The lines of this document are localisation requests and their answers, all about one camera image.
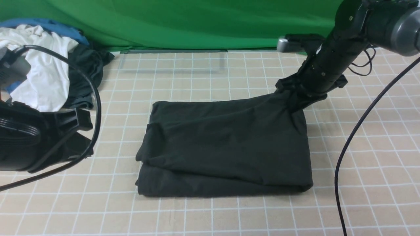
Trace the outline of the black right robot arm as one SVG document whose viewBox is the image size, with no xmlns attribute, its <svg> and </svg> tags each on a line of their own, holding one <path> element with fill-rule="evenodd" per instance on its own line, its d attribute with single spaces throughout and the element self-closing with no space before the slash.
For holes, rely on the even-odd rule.
<svg viewBox="0 0 420 236">
<path fill-rule="evenodd" d="M 410 57 L 419 53 L 420 8 L 417 0 L 344 0 L 327 37 L 314 33 L 288 34 L 277 51 L 306 52 L 297 73 L 280 79 L 277 92 L 288 95 L 290 112 L 327 98 L 347 84 L 343 73 L 369 46 Z"/>
</svg>

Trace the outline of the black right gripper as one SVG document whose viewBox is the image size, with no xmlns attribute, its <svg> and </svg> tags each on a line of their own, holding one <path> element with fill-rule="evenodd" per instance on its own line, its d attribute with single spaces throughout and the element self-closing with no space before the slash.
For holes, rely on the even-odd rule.
<svg viewBox="0 0 420 236">
<path fill-rule="evenodd" d="M 291 76 L 276 82 L 276 92 L 286 94 L 286 105 L 291 113 L 325 100 L 327 94 L 343 88 L 348 81 L 342 73 L 328 72 L 319 66 L 302 66 Z"/>
</svg>

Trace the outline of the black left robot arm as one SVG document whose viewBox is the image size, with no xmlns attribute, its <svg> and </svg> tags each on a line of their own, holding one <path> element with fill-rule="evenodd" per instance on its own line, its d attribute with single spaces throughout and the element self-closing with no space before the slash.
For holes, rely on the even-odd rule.
<svg viewBox="0 0 420 236">
<path fill-rule="evenodd" d="M 1 171 L 36 173 L 75 160 L 89 149 L 90 139 L 79 133 L 93 129 L 90 112 L 74 108 L 40 112 L 23 103 L 1 102 Z"/>
</svg>

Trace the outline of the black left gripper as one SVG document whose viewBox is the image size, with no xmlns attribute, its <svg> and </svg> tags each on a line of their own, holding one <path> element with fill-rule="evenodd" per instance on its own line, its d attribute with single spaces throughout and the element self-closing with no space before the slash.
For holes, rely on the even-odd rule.
<svg viewBox="0 0 420 236">
<path fill-rule="evenodd" d="M 93 129 L 89 111 L 74 108 L 59 112 L 42 112 L 47 122 L 42 130 L 40 153 L 29 167 L 29 173 L 36 173 L 58 163 L 71 162 L 87 151 L 87 157 L 93 155 L 89 147 L 91 140 L 79 133 Z"/>
</svg>

